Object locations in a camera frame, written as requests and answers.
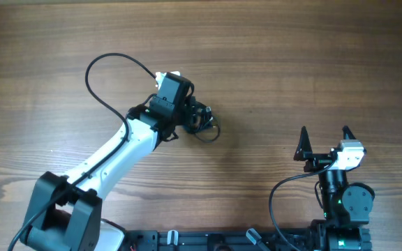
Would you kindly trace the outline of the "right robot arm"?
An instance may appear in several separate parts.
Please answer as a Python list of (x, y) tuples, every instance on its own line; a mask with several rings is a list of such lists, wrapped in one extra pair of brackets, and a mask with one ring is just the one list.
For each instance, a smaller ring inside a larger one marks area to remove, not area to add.
[(349, 183), (347, 173), (358, 168), (366, 154), (349, 127), (329, 153), (314, 153), (305, 127), (301, 128), (294, 159), (304, 161), (306, 173), (318, 173), (324, 220), (309, 227), (307, 250), (371, 250), (371, 235), (364, 226), (373, 209), (374, 190), (363, 183)]

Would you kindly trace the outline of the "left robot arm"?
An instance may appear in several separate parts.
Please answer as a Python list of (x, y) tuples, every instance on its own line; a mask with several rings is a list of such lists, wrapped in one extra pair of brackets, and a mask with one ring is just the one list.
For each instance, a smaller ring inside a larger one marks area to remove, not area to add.
[(191, 127), (193, 83), (178, 72), (158, 73), (158, 91), (131, 108), (116, 134), (64, 174), (45, 172), (35, 183), (18, 240), (34, 250), (121, 250), (127, 233), (102, 219), (104, 200), (119, 180), (177, 126)]

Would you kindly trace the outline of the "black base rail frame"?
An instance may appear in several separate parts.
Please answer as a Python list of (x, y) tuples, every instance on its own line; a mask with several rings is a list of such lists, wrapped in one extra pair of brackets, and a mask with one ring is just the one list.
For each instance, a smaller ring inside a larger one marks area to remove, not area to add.
[(342, 250), (371, 251), (367, 229), (282, 229), (278, 232), (249, 231), (128, 231), (123, 251), (204, 251), (204, 250)]

